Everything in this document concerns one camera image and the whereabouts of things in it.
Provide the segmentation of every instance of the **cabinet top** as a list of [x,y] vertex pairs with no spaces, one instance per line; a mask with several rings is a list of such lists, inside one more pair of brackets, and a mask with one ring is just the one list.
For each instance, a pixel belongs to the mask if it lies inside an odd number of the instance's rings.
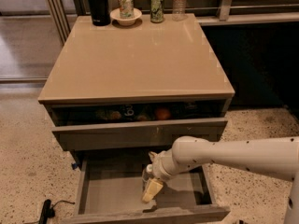
[[229,98],[228,78],[193,14],[184,21],[93,26],[78,17],[40,93],[41,104]]

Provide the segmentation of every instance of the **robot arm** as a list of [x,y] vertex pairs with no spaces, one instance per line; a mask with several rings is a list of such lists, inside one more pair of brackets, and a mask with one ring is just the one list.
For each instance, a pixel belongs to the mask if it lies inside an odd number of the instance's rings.
[[163,182],[179,173],[205,163],[217,163],[293,181],[286,221],[291,216],[299,219],[299,137],[209,142],[184,136],[177,139],[171,149],[159,154],[151,152],[149,156],[152,164],[148,165],[147,173],[152,178],[142,197],[144,203],[153,199],[162,189]]

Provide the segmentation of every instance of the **beverage can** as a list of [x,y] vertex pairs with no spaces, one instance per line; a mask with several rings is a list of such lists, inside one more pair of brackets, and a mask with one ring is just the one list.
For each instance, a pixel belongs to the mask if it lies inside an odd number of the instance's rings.
[[119,0],[121,19],[132,19],[134,17],[133,0]]
[[164,20],[164,0],[150,0],[150,20],[156,23]]

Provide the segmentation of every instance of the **drawer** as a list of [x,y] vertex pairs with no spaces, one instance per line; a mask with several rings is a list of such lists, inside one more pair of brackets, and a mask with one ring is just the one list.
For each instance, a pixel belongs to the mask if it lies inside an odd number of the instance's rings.
[[226,118],[61,126],[52,129],[65,151],[172,145],[182,135],[218,141]]
[[141,202],[142,170],[153,147],[85,152],[74,216],[66,223],[203,223],[229,213],[218,207],[206,183],[205,168],[183,173],[164,185],[150,203]]
[[55,126],[223,117],[230,99],[109,105],[48,106]]

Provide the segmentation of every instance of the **terrazzo floor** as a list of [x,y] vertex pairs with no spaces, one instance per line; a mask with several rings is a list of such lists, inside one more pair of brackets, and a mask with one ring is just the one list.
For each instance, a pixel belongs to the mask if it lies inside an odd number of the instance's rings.
[[[55,46],[60,49],[58,38]],[[42,85],[0,85],[1,224],[37,222],[46,199],[76,200],[80,170],[72,169],[73,158],[51,134],[52,122],[37,101],[41,89]],[[231,109],[226,118],[221,142],[299,135],[298,120],[284,107]],[[216,164],[206,167],[217,204],[231,208],[217,223],[283,223],[291,183]],[[71,217],[74,205],[58,203],[55,211],[49,224]]]

